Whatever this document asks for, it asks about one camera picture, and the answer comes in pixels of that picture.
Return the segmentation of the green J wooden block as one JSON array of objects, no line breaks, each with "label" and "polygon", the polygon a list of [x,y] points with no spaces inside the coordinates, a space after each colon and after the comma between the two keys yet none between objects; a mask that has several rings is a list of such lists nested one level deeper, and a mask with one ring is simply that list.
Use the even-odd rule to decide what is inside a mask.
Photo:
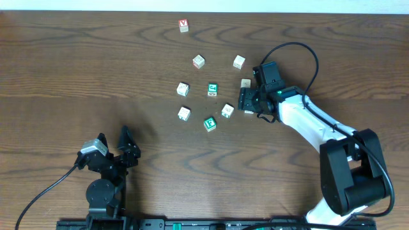
[{"label": "green J wooden block", "polygon": [[218,93],[218,84],[209,83],[208,84],[207,95],[208,96],[217,96],[217,93]]}]

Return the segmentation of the plain wooden block upper right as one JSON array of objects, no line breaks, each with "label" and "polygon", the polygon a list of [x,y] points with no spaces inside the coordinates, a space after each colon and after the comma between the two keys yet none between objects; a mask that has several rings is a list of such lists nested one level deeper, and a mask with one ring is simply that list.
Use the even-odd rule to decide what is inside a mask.
[{"label": "plain wooden block upper right", "polygon": [[242,69],[243,64],[245,63],[245,58],[237,55],[233,61],[233,66],[237,69]]}]

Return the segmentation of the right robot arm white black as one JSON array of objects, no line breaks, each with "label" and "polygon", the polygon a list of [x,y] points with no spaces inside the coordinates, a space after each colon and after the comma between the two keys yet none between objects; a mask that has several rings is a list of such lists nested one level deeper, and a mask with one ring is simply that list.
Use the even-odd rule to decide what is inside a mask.
[{"label": "right robot arm white black", "polygon": [[390,213],[395,195],[378,136],[370,129],[357,131],[315,106],[298,87],[277,83],[256,89],[242,87],[238,109],[259,118],[272,115],[296,130],[320,155],[322,200],[306,215],[310,225],[341,226],[353,216],[388,197]]}]

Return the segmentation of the red V wooden block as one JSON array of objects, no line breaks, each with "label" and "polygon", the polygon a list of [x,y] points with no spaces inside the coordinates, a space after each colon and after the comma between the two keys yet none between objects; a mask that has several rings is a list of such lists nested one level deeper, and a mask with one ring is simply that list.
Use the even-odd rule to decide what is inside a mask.
[{"label": "red V wooden block", "polygon": [[189,22],[187,19],[180,19],[178,21],[180,33],[186,33],[189,31]]}]

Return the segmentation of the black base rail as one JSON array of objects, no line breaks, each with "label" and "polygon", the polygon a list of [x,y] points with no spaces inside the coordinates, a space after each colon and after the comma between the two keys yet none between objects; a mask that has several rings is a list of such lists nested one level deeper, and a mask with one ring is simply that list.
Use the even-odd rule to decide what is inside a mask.
[{"label": "black base rail", "polygon": [[[269,221],[227,221],[227,220],[162,220],[142,219],[125,223],[124,221],[109,220],[106,223],[95,222],[88,226],[85,220],[60,220],[56,230],[86,230],[86,229],[133,229],[133,230],[240,230],[260,224],[306,224],[306,221],[297,218],[275,218]],[[375,221],[369,219],[351,220],[345,226],[358,230],[377,230]],[[262,227],[260,229],[313,229],[312,227]]]}]

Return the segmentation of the wooden block yellow side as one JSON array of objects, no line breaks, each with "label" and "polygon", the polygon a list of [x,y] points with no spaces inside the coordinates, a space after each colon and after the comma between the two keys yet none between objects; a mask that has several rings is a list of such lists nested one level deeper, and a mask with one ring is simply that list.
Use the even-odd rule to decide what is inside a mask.
[{"label": "wooden block yellow side", "polygon": [[242,79],[240,83],[241,88],[250,88],[251,87],[251,80],[250,79]]}]

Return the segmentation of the green F wooden block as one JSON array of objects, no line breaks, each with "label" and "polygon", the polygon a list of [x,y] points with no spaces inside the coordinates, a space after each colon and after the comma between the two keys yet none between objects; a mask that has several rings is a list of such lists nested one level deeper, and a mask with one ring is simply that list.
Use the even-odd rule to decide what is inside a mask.
[{"label": "green F wooden block", "polygon": [[205,119],[203,124],[207,132],[211,132],[212,130],[215,130],[217,128],[217,123],[213,117]]}]

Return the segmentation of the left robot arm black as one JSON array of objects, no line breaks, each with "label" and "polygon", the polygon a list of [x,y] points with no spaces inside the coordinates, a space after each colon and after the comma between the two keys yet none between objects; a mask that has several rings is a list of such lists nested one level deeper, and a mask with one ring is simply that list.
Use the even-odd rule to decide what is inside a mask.
[{"label": "left robot arm black", "polygon": [[85,142],[77,153],[78,169],[87,167],[100,174],[86,191],[89,216],[94,219],[118,219],[125,210],[128,169],[137,166],[141,157],[141,150],[127,126],[121,128],[118,150],[122,154],[111,153],[101,133],[96,139]]}]

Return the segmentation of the wooden block red side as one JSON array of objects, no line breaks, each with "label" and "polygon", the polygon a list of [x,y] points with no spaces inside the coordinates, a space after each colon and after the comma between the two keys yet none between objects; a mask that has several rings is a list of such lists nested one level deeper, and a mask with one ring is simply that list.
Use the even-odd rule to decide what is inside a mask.
[{"label": "wooden block red side", "polygon": [[200,69],[205,65],[205,59],[203,56],[198,54],[195,58],[192,59],[192,64],[197,68]]}]

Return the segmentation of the wooden block green trim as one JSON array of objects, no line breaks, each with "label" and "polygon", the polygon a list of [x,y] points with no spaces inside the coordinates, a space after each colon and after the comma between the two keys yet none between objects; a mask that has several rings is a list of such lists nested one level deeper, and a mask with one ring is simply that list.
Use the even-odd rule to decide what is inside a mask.
[{"label": "wooden block green trim", "polygon": [[229,105],[228,103],[222,108],[221,115],[224,116],[225,118],[230,118],[233,111],[234,107],[232,105]]}]

